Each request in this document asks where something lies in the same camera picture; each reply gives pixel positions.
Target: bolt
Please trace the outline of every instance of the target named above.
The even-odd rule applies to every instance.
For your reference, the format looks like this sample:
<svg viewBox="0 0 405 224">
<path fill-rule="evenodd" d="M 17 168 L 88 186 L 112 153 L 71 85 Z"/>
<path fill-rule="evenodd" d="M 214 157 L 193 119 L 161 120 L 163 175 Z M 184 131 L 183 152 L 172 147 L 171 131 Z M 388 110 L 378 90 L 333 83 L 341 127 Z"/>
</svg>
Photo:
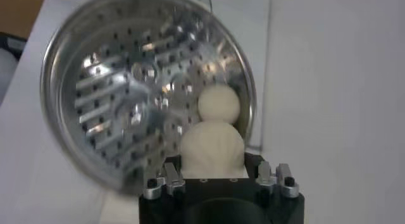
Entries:
<svg viewBox="0 0 405 224">
<path fill-rule="evenodd" d="M 296 184 L 296 180 L 292 177 L 285 177 L 284 178 L 284 185 L 288 187 L 293 187 Z"/>
<path fill-rule="evenodd" d="M 147 180 L 148 189 L 153 189 L 156 186 L 158 186 L 158 180 L 156 180 L 155 178 L 150 178 L 149 180 Z"/>
</svg>

